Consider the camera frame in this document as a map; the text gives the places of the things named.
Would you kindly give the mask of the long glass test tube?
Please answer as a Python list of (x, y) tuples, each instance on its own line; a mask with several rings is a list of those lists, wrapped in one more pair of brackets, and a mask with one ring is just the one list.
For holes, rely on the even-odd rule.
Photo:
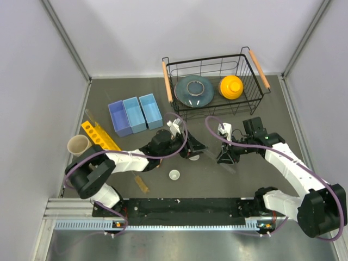
[(228, 172), (231, 173), (231, 174), (236, 174), (236, 173), (237, 173), (236, 170), (235, 170), (231, 165), (229, 165), (229, 164), (224, 164), (224, 163), (218, 164), (218, 163), (216, 162), (216, 155), (213, 154), (211, 151), (207, 150), (207, 151), (204, 151), (203, 153), (204, 153), (207, 157), (209, 157), (210, 159), (212, 159), (212, 160), (213, 160), (213, 163), (215, 163), (215, 165), (219, 166), (220, 168), (225, 169), (226, 171), (228, 171)]

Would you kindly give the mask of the short glass test tube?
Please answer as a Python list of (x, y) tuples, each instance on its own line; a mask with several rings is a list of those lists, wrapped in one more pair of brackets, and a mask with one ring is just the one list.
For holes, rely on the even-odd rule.
[(98, 123), (95, 123), (95, 126), (94, 126), (96, 132), (98, 134), (101, 134), (102, 133), (102, 129), (101, 129), (101, 126), (98, 124)]

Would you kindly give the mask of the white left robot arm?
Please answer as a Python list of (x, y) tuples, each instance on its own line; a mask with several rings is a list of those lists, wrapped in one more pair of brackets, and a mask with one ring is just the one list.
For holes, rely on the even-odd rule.
[(110, 215), (123, 211), (123, 199), (115, 188), (106, 184), (118, 172), (146, 172), (158, 167), (164, 157), (178, 152), (184, 159), (201, 154), (207, 146), (189, 132), (171, 134), (161, 129), (145, 146), (129, 152), (111, 153), (93, 145), (66, 169), (65, 175), (81, 199), (104, 205)]

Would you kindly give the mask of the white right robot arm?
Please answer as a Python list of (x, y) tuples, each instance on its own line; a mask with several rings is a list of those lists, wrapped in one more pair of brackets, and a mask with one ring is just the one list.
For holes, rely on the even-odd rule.
[(339, 238), (347, 225), (346, 193), (339, 184), (330, 185), (305, 166), (278, 133), (268, 133), (260, 117), (243, 121), (245, 135), (236, 139), (232, 125), (218, 125), (215, 136), (222, 141), (218, 163), (236, 164), (245, 154), (256, 153), (289, 182), (297, 196), (290, 196), (275, 187), (260, 188), (253, 203), (239, 209), (245, 216), (271, 211), (296, 221), (310, 238), (337, 230)]

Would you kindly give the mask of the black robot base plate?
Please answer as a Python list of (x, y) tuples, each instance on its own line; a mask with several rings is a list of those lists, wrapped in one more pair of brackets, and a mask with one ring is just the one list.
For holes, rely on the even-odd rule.
[(129, 198), (116, 210), (131, 226), (244, 225), (246, 218), (276, 221), (272, 210), (260, 209), (254, 199), (241, 198)]

